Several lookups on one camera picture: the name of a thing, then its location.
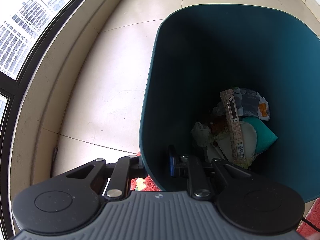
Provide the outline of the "blue white snack wrapper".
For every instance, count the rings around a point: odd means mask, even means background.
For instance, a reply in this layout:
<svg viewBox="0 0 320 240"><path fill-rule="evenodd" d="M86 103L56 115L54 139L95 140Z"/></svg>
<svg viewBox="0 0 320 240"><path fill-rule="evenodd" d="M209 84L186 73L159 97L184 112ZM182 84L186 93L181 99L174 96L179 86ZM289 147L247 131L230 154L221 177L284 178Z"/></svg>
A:
<svg viewBox="0 0 320 240"><path fill-rule="evenodd" d="M270 108L267 100L258 92L250 89L234 87L220 93L221 102L213 109L217 116L231 115L231 120L240 116L249 116L268 121Z"/></svg>

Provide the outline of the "left red fuzzy slipper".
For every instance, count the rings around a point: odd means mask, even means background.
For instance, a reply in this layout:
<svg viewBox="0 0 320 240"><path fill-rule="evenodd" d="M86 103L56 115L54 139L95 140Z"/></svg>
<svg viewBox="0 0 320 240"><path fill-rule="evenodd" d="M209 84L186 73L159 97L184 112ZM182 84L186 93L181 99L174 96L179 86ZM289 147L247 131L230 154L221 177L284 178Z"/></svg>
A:
<svg viewBox="0 0 320 240"><path fill-rule="evenodd" d="M161 191L152 178L148 175L146 178L136 178L131 180L131 191Z"/></svg>

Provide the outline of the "green sponge cloth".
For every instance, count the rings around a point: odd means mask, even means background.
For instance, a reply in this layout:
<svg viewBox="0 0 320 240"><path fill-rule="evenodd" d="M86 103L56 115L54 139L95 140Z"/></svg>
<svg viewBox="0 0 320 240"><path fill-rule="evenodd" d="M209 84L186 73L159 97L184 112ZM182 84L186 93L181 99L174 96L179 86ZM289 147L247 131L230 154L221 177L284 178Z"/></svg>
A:
<svg viewBox="0 0 320 240"><path fill-rule="evenodd" d="M243 118L243 121L252 125L256 132L256 154L261 154L266 151L278 139L278 137L259 118L249 116Z"/></svg>

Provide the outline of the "dark teal trash bin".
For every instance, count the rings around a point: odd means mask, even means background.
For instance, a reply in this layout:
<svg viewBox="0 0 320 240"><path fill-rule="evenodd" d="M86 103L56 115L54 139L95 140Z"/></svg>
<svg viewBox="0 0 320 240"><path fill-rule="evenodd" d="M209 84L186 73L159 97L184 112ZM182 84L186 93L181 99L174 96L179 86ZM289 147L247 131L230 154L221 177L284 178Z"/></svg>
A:
<svg viewBox="0 0 320 240"><path fill-rule="evenodd" d="M270 106L276 142L253 161L256 175L319 197L319 38L280 10L239 4L186 7L160 25L140 123L147 171L164 191L172 155L187 154L193 126L213 120L220 93L258 92Z"/></svg>

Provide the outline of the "cabbage leaf piece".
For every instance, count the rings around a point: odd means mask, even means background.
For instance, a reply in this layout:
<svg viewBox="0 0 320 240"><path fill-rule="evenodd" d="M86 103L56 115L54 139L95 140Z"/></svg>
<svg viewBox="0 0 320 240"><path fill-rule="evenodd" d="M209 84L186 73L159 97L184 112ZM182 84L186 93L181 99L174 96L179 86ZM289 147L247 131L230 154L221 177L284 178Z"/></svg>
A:
<svg viewBox="0 0 320 240"><path fill-rule="evenodd" d="M254 155L257 146L257 133L254 127L247 122L240 121L240 125L246 160L244 163L239 163L238 166L248 169L252 161L255 159ZM233 162L231 137L228 128L213 137L207 147L207 156L209 162L215 158L226 159L231 163Z"/></svg>

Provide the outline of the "long beige paper wrapper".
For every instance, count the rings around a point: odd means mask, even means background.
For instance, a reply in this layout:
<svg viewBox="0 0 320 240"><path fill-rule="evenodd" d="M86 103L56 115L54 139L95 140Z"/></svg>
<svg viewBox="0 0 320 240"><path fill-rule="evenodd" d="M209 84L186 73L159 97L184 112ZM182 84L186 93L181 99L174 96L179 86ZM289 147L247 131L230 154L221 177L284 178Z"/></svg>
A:
<svg viewBox="0 0 320 240"><path fill-rule="evenodd" d="M222 100L226 113L227 124L231 139L233 162L244 163L246 161L244 141L242 138L240 119L236 108L233 90L228 89L222 91L220 93L220 98Z"/></svg>

